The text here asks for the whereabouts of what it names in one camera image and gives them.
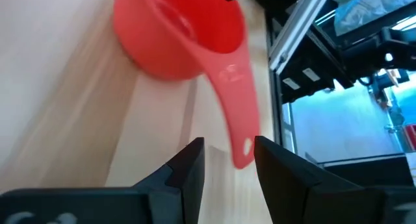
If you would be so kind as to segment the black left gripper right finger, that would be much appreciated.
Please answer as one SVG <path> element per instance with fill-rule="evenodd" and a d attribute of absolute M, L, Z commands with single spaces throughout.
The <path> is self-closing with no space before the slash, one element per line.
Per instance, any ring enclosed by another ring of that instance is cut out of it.
<path fill-rule="evenodd" d="M 255 137 L 254 157 L 273 224 L 382 224 L 382 191 L 330 173 L 264 136 Z"/>

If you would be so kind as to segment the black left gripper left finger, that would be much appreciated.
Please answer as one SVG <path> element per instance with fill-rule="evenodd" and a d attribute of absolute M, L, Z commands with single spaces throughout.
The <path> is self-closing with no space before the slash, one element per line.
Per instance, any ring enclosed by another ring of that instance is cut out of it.
<path fill-rule="evenodd" d="M 205 180 L 205 142 L 195 138 L 159 169 L 136 183 L 134 224 L 198 224 Z"/>

